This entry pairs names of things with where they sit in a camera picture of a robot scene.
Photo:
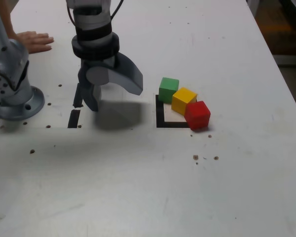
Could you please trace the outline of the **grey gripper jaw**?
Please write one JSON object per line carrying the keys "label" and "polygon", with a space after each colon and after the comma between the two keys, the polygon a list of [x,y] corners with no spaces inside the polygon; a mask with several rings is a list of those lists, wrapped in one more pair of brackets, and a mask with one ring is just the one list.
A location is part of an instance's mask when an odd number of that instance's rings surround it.
{"label": "grey gripper jaw", "polygon": [[87,70],[88,68],[86,66],[82,66],[78,72],[81,96],[90,110],[98,112],[101,101],[101,87],[87,80]]}
{"label": "grey gripper jaw", "polygon": [[89,82],[96,86],[114,83],[127,92],[140,95],[143,91],[143,74],[125,55],[120,54],[118,70],[112,71],[104,67],[93,67],[86,72]]}

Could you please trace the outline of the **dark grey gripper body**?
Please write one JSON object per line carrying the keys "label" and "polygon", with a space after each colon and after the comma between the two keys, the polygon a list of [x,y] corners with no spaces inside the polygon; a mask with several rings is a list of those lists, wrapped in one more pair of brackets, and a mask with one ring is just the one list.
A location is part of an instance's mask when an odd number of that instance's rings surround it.
{"label": "dark grey gripper body", "polygon": [[103,59],[103,60],[94,60],[91,58],[91,55],[88,55],[86,53],[80,54],[80,59],[81,59],[81,70],[83,71],[88,71],[89,69],[93,67],[104,67],[107,69],[110,69],[112,71],[118,70],[118,66],[120,64],[119,62],[119,57],[120,57],[120,52],[115,54],[114,56]]}

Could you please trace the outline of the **person's hand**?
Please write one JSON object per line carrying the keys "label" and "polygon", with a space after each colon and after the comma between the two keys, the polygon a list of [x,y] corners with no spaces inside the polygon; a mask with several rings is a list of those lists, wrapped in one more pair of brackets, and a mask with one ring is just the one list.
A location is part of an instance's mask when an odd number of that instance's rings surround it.
{"label": "person's hand", "polygon": [[20,41],[30,54],[50,51],[54,37],[50,37],[48,33],[39,34],[35,31],[27,31],[18,33],[17,40]]}

